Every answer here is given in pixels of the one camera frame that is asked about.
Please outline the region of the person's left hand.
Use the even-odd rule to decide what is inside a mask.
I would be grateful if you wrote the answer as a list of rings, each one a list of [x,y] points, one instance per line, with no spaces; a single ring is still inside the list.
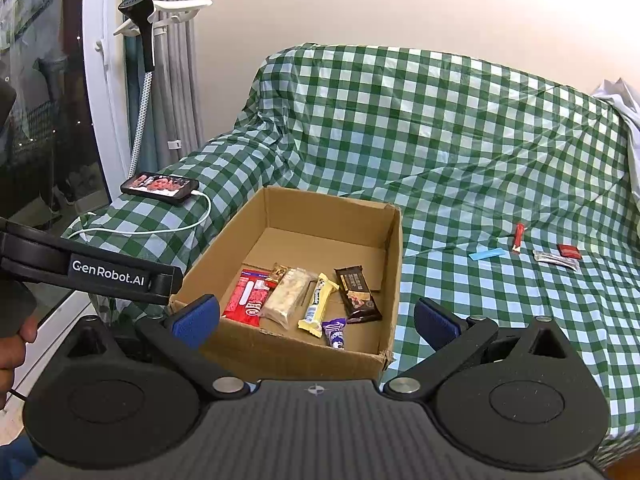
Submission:
[[[38,321],[35,315],[26,318],[16,335],[0,339],[0,408],[13,387],[17,367],[24,364],[26,346],[37,339]]]

